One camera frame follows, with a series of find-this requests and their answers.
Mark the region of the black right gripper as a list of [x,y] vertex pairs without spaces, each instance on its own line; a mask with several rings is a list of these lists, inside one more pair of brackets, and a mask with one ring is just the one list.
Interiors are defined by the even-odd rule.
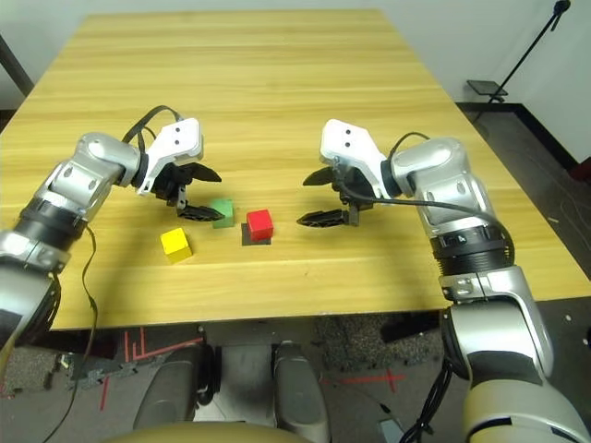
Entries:
[[353,197],[353,194],[374,198],[373,188],[367,178],[354,167],[331,166],[321,168],[310,174],[303,186],[325,186],[332,184],[334,191],[339,193],[345,210],[314,211],[301,216],[296,222],[312,228],[330,228],[339,225],[359,225],[360,212],[371,210],[374,204],[369,200]]

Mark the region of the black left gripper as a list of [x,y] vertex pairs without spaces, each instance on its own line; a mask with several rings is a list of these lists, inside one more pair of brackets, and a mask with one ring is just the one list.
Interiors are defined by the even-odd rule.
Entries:
[[222,177],[213,169],[192,162],[178,166],[168,163],[163,167],[153,183],[153,194],[164,200],[168,207],[174,207],[177,216],[195,222],[216,222],[223,220],[225,215],[220,211],[205,206],[190,206],[186,198],[186,186],[193,181],[221,183]]

